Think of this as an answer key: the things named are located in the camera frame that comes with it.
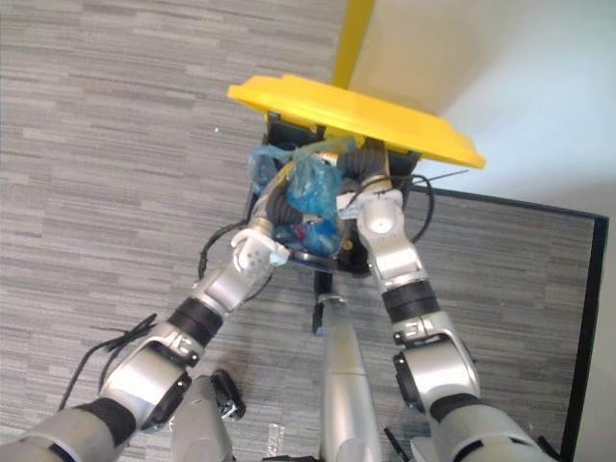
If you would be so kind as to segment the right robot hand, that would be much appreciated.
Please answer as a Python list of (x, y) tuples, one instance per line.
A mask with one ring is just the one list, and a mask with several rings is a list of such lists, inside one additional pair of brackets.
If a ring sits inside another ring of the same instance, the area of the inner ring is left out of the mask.
[(370, 179), (388, 175), (388, 155), (381, 143), (364, 143), (361, 147), (345, 153), (322, 152), (320, 160), (333, 166), (342, 178), (363, 185)]

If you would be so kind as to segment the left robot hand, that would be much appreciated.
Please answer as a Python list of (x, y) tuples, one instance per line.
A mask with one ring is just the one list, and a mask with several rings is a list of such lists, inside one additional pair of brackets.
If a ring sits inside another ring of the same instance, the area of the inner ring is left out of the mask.
[(254, 205), (249, 221), (251, 228), (271, 236), (276, 226), (302, 223), (303, 214), (286, 199), (292, 171), (292, 163), (284, 165), (265, 186)]

